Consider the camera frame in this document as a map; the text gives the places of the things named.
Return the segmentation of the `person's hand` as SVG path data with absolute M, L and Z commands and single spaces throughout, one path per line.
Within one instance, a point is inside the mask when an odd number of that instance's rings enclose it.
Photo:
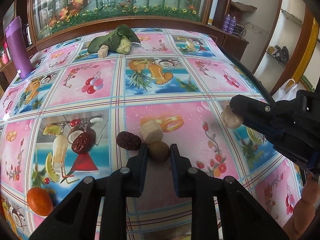
M 302 197 L 293 209 L 293 215 L 283 226 L 289 239 L 299 239 L 306 231 L 316 214 L 316 203 L 319 200 L 319 184 L 313 175 L 308 174 L 302 190 Z

